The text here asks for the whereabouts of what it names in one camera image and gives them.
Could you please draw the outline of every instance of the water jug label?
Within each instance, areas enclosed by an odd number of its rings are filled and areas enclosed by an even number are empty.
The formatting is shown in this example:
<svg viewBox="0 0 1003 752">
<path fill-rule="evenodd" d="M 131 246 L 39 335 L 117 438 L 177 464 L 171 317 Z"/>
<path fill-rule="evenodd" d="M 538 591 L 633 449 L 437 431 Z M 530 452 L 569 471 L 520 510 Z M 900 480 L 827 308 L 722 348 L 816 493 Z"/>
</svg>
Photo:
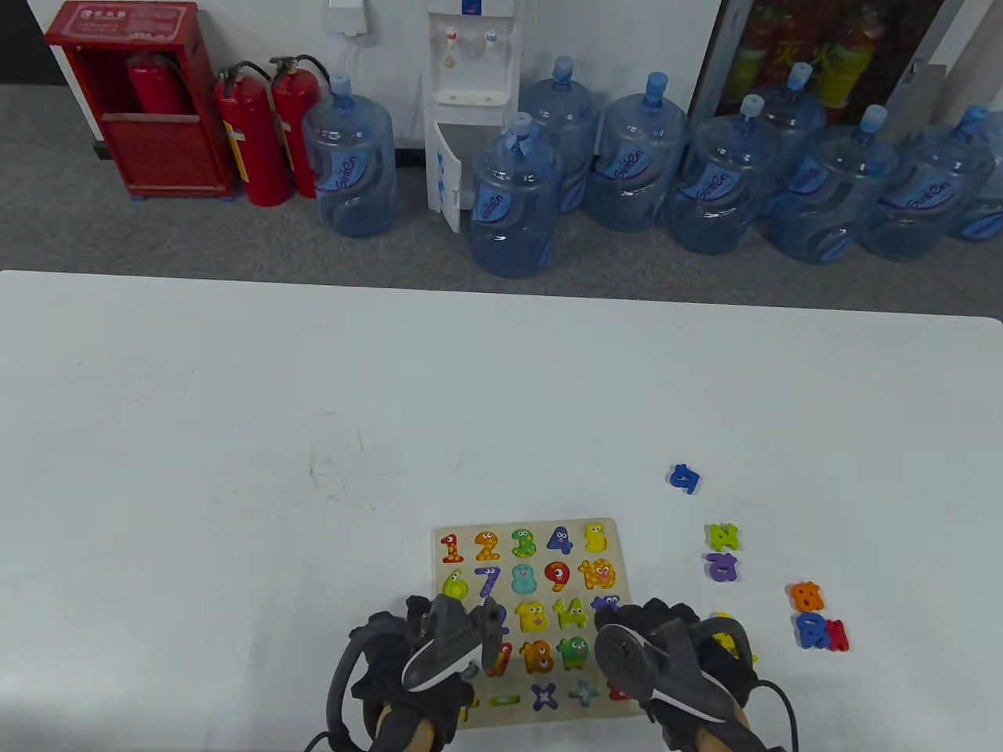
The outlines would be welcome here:
<svg viewBox="0 0 1003 752">
<path fill-rule="evenodd" d="M 585 177 L 565 192 L 564 199 L 561 200 L 561 211 L 574 212 L 582 206 L 583 199 L 585 199 Z"/>
<path fill-rule="evenodd" d="M 738 187 L 741 180 L 739 172 L 725 169 L 717 164 L 708 164 L 699 180 L 689 187 L 679 189 L 679 193 L 693 201 L 714 202 Z"/>
<path fill-rule="evenodd" d="M 509 216 L 512 210 L 512 195 L 497 191 L 489 185 L 480 186 L 477 206 L 473 210 L 474 222 L 500 222 Z"/>
<path fill-rule="evenodd" d="M 828 249 L 825 249 L 825 244 L 821 244 L 822 251 L 821 256 L 818 257 L 818 261 L 822 264 L 830 264 L 833 261 L 839 261 L 847 253 L 851 244 L 854 242 L 854 236 L 848 235 L 845 238 L 840 238 L 835 244 Z"/>
<path fill-rule="evenodd" d="M 882 204 L 912 212 L 929 212 L 951 201 L 959 187 L 957 181 L 946 175 L 928 172 L 914 178 L 898 193 L 882 199 Z"/>
<path fill-rule="evenodd" d="M 331 152 L 331 176 L 324 182 L 318 182 L 317 187 L 329 194 L 347 191 L 362 179 L 366 173 L 369 154 L 364 148 L 354 151 Z"/>
<path fill-rule="evenodd" d="M 991 241 L 1003 232 L 1003 212 L 983 217 L 961 231 L 961 237 L 969 241 Z"/>
<path fill-rule="evenodd" d="M 805 156 L 794 176 L 787 180 L 787 191 L 794 196 L 811 196 L 825 184 L 828 170 L 810 156 Z"/>
<path fill-rule="evenodd" d="M 629 180 L 637 177 L 651 164 L 651 154 L 632 143 L 620 144 L 616 160 L 600 174 L 611 180 Z"/>
</svg>

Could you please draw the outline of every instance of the glass door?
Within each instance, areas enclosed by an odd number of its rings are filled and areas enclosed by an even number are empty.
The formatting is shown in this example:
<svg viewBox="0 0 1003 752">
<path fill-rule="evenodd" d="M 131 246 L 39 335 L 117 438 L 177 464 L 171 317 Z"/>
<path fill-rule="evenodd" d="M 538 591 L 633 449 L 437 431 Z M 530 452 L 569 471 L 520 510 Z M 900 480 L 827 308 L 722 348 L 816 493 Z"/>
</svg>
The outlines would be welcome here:
<svg viewBox="0 0 1003 752">
<path fill-rule="evenodd" d="M 869 104 L 907 87 L 963 0 L 730 0 L 701 74 L 694 119 L 738 111 L 742 98 L 782 85 L 795 62 L 829 121 L 857 122 Z"/>
</svg>

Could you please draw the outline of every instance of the fire extinguisher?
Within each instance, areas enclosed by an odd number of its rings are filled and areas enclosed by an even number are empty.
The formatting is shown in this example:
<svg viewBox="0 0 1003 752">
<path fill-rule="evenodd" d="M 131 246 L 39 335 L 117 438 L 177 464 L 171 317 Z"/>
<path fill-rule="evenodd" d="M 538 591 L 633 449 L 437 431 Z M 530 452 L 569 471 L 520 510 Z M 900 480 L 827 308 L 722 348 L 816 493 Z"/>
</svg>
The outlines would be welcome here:
<svg viewBox="0 0 1003 752">
<path fill-rule="evenodd" d="M 257 70 L 266 81 L 272 80 L 253 62 L 242 60 L 220 71 L 216 98 L 248 199 L 256 207 L 278 207 L 293 194 L 289 167 L 276 132 L 268 88 L 245 76 L 244 67 Z"/>
<path fill-rule="evenodd" d="M 307 143 L 303 137 L 303 118 L 310 108 L 321 100 L 323 94 L 317 76 L 297 66 L 301 60 L 309 60 L 316 65 L 327 82 L 327 90 L 331 90 L 331 77 L 316 57 L 311 55 L 273 57 L 270 60 L 275 63 L 272 99 L 275 101 L 275 111 L 279 115 L 279 124 L 282 125 L 286 148 L 289 149 L 296 190 L 300 196 L 316 199 L 314 171 L 310 166 Z"/>
<path fill-rule="evenodd" d="M 190 115 L 192 104 L 178 67 L 166 55 L 140 52 L 125 61 L 128 79 L 142 111 L 151 115 Z"/>
</svg>

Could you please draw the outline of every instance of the table surface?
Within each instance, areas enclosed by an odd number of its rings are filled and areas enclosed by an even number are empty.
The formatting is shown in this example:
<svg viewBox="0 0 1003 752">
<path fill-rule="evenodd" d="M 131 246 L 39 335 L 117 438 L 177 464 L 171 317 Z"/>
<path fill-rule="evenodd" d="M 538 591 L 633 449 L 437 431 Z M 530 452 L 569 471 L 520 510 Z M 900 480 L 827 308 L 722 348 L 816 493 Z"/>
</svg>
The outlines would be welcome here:
<svg viewBox="0 0 1003 752">
<path fill-rule="evenodd" d="M 1003 743 L 999 322 L 17 272 L 0 322 L 0 749 L 300 749 L 433 527 L 604 515 L 636 599 L 744 624 L 805 749 Z M 809 579 L 851 653 L 797 647 Z M 454 746 L 533 747 L 661 741 Z"/>
</svg>

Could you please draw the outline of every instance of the water bottle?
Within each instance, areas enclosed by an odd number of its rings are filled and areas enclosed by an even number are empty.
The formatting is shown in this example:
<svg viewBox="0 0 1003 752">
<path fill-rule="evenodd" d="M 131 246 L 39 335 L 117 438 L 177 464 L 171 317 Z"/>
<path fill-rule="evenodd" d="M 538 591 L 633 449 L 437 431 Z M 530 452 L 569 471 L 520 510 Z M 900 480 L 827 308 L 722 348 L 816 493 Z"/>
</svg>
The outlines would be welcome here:
<svg viewBox="0 0 1003 752">
<path fill-rule="evenodd" d="M 982 133 L 996 157 L 996 169 L 948 231 L 951 238 L 965 243 L 986 243 L 1003 233 L 1003 112 L 989 115 Z"/>
<path fill-rule="evenodd" d="M 542 140 L 533 116 L 518 112 L 512 127 L 473 158 L 470 248 L 481 267 L 522 279 L 554 259 L 561 210 L 561 157 Z"/>
<path fill-rule="evenodd" d="M 679 245 L 717 256 L 735 250 L 770 198 L 780 135 L 759 117 L 762 97 L 749 94 L 737 115 L 697 126 L 668 207 Z"/>
<path fill-rule="evenodd" d="M 780 133 L 780 153 L 773 175 L 774 193 L 800 163 L 801 145 L 811 134 L 825 127 L 825 108 L 804 90 L 811 77 L 808 63 L 794 63 L 785 86 L 773 86 L 754 92 L 762 97 L 762 117 Z"/>
<path fill-rule="evenodd" d="M 582 206 L 599 126 L 592 92 L 571 79 L 574 68 L 570 57 L 559 57 L 554 61 L 554 77 L 530 86 L 522 99 L 522 108 L 533 115 L 540 137 L 561 154 L 561 214 Z"/>
<path fill-rule="evenodd" d="M 996 168 L 981 135 L 988 114 L 985 107 L 969 107 L 956 127 L 924 130 L 862 224 L 858 243 L 893 261 L 926 256 Z"/>
<path fill-rule="evenodd" d="M 639 233 L 661 214 L 687 134 L 686 113 L 663 98 L 668 85 L 665 73 L 652 73 L 645 93 L 606 110 L 585 197 L 585 211 L 600 225 Z"/>
<path fill-rule="evenodd" d="M 366 238 L 400 214 L 393 123 L 382 104 L 352 93 L 347 75 L 331 77 L 331 92 L 303 119 L 317 209 L 339 235 Z"/>
<path fill-rule="evenodd" d="M 875 140 L 888 110 L 872 104 L 860 126 L 827 128 L 808 139 L 800 166 L 774 202 L 766 238 L 808 264 L 847 253 L 858 224 L 874 209 L 899 168 L 895 149 Z"/>
</svg>

